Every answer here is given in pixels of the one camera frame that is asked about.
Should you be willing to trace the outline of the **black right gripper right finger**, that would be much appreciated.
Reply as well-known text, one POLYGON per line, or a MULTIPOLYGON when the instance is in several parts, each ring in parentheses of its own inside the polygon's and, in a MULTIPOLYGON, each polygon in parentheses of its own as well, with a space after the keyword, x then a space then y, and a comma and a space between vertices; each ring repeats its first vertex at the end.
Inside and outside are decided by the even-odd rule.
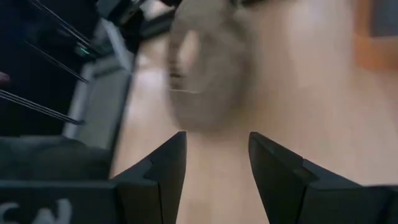
POLYGON ((257 133, 249 160, 270 224, 398 224, 398 185, 360 185, 257 133))

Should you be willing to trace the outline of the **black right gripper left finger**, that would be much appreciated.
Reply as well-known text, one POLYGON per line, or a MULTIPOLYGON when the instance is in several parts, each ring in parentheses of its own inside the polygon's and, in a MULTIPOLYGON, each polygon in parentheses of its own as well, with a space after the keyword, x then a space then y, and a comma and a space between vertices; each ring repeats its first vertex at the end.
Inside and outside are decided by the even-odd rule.
POLYGON ((187 135, 177 132, 116 175, 125 224, 176 224, 187 161, 187 135))

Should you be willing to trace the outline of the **grey denim cap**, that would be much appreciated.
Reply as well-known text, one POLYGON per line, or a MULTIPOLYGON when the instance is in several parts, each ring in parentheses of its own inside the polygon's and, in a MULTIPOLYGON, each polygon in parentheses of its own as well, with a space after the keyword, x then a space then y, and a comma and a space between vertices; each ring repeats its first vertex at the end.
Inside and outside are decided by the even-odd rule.
POLYGON ((372 36, 398 35, 398 0, 374 0, 371 22, 372 36))
POLYGON ((103 180, 112 152, 63 136, 0 136, 0 179, 103 180))

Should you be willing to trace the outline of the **beige cap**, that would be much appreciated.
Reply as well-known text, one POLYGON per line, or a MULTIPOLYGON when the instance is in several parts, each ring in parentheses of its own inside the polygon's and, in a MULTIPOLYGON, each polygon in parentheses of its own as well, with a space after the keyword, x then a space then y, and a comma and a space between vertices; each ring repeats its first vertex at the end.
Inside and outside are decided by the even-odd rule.
POLYGON ((170 28, 167 68, 170 107, 182 129, 219 126, 251 72, 252 30, 239 0, 182 0, 170 28), (190 32, 197 56, 187 70, 179 53, 190 32))

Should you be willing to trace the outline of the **orange translucent bin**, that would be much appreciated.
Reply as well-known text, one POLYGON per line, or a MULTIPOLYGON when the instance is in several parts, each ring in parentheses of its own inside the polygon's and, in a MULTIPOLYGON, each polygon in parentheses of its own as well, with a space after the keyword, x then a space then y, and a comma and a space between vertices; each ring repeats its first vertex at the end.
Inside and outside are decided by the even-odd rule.
POLYGON ((354 1, 354 58, 358 66, 369 70, 398 71, 398 35, 371 35, 374 0, 354 1))

